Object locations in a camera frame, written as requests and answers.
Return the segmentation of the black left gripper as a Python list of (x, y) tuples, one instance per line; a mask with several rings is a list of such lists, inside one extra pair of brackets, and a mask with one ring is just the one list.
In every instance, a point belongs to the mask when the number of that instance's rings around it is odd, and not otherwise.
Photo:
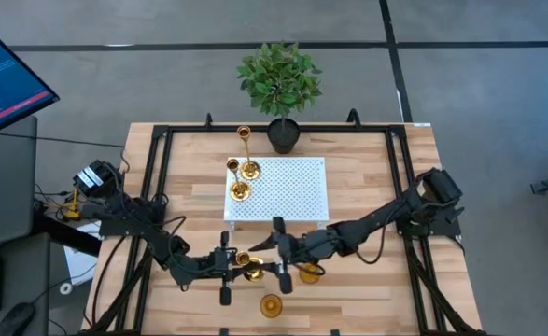
[(222, 306), (230, 306), (232, 303), (232, 290), (229, 283), (231, 282), (231, 275), (233, 274), (245, 274), (248, 273), (251, 268), (245, 266), (249, 263), (249, 259), (235, 259), (232, 261), (232, 266), (244, 266), (230, 269), (230, 254), (228, 249), (228, 242), (230, 240), (230, 233), (223, 231), (220, 235), (220, 246), (214, 250), (214, 271), (215, 277), (221, 279), (221, 288), (219, 290), (219, 303)]

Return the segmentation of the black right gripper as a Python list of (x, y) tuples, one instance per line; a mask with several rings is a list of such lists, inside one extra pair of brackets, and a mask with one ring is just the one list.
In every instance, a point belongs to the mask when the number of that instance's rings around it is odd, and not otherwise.
[(271, 273), (279, 279), (280, 290), (283, 294), (293, 291), (292, 278), (288, 266), (294, 263), (299, 256), (302, 245), (301, 239), (286, 232), (286, 224), (283, 218), (273, 217), (274, 232), (263, 242), (248, 249), (249, 252), (270, 250), (277, 247), (280, 262), (260, 263), (257, 267), (257, 279), (262, 279), (265, 274)]

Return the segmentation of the short brass candlestick holder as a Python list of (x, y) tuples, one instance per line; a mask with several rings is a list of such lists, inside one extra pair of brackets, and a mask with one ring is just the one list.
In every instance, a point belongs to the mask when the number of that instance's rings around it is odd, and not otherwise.
[[(250, 265), (251, 263), (253, 264), (263, 263), (262, 259), (258, 257), (251, 257), (246, 252), (238, 252), (235, 256), (235, 259), (249, 259), (249, 263), (247, 265)], [(261, 279), (257, 279), (256, 275), (257, 275), (257, 269), (252, 269), (248, 273), (243, 274), (243, 277), (249, 282), (259, 282)]]

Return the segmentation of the medium brass candlestick holder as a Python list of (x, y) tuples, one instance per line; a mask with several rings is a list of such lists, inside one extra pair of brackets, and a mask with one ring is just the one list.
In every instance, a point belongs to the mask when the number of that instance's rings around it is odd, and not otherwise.
[(230, 196), (236, 202), (246, 201), (251, 194), (250, 185), (241, 177), (240, 163), (237, 159), (228, 159), (227, 169), (233, 175), (233, 181), (230, 186)]

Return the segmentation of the tall brass candlestick holder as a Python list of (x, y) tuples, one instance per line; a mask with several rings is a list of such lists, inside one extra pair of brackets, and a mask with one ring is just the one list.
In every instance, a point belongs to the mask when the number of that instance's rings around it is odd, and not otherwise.
[(247, 180), (254, 180), (260, 176), (260, 167), (259, 165), (251, 159), (249, 151), (249, 137), (251, 135), (251, 130), (248, 126), (239, 126), (237, 129), (237, 134), (241, 138), (245, 146), (246, 152), (246, 161), (242, 165), (242, 176)]

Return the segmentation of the white perforated metal shelf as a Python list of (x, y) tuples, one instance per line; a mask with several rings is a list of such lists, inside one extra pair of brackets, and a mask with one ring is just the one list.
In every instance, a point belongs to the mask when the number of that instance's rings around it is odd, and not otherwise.
[(231, 229), (242, 223), (270, 223), (282, 217), (287, 223), (316, 224), (330, 221), (326, 161), (323, 157), (257, 157), (257, 179), (246, 180), (250, 197), (236, 202), (230, 196), (233, 175), (226, 173), (223, 220)]

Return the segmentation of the white paper sheet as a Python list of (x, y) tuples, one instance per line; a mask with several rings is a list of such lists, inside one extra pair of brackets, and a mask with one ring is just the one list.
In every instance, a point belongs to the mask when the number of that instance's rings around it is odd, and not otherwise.
[[(77, 227), (77, 230), (102, 240), (103, 237), (99, 233), (100, 228), (100, 221), (90, 221), (88, 224)], [(77, 287), (92, 280), (97, 265), (97, 258), (75, 250), (72, 247), (65, 246), (63, 249), (71, 285)]]

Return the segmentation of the yellow clamp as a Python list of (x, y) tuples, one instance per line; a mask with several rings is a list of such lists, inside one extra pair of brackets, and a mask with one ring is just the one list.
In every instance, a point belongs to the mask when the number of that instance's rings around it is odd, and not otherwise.
[(79, 207), (78, 189), (74, 189), (72, 202), (67, 205), (66, 211), (63, 214), (64, 220), (65, 221), (81, 220), (81, 212), (78, 207)]

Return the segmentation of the green plant in black pot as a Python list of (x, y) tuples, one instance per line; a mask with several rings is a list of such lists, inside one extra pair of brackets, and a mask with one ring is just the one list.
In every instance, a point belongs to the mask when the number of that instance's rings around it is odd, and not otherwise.
[(302, 113), (323, 95), (322, 70), (297, 43), (264, 43), (243, 57), (236, 71), (250, 106), (274, 117), (266, 129), (274, 151), (289, 154), (301, 135), (299, 124), (290, 115)]

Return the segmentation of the black computer mouse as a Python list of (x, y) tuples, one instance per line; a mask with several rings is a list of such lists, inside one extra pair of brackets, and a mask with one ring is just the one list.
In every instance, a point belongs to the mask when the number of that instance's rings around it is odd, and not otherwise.
[(32, 303), (17, 303), (0, 321), (0, 336), (23, 336), (34, 317), (35, 306)]

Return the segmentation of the grey desk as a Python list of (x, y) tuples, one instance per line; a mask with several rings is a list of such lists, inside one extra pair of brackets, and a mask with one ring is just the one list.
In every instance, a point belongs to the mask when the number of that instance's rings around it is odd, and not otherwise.
[(37, 119), (0, 131), (0, 322), (19, 303), (34, 306), (21, 336), (47, 336), (49, 236), (33, 233)]

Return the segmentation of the blue-screen monitor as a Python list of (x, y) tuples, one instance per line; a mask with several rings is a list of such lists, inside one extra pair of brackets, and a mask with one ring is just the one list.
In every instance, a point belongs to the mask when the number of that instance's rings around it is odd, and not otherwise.
[(60, 96), (0, 39), (0, 130), (60, 101)]

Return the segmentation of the black aluminium table frame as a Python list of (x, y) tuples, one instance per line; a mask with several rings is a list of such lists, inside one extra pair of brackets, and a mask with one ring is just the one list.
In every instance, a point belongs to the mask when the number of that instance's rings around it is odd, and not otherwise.
[[(180, 122), (131, 125), (124, 155), (130, 164), (125, 188), (134, 195), (164, 193), (168, 216), (184, 216), (180, 227), (192, 255), (203, 255), (219, 242), (225, 228), (224, 165), (231, 156), (270, 156), (266, 124), (254, 123), (243, 146), (232, 122)], [(393, 199), (414, 174), (440, 162), (432, 129), (413, 123), (312, 122), (301, 127), (296, 157), (326, 161), (330, 216), (361, 217)], [(315, 284), (296, 281), (282, 297), (281, 314), (265, 316), (261, 300), (279, 290), (266, 276), (258, 283), (232, 285), (232, 302), (219, 302), (216, 280), (182, 291), (169, 273), (152, 266), (122, 309), (122, 321), (95, 331), (125, 282), (127, 270), (141, 259), (143, 246), (131, 240), (105, 239), (88, 298), (82, 336), (180, 335), (422, 335), (476, 336), (480, 317), (462, 250), (447, 238), (414, 245), (428, 258), (439, 288), (462, 324), (433, 310), (432, 298), (407, 265), (407, 242), (395, 229), (376, 233), (363, 256), (380, 252), (368, 266), (359, 257), (325, 262), (326, 274)]]

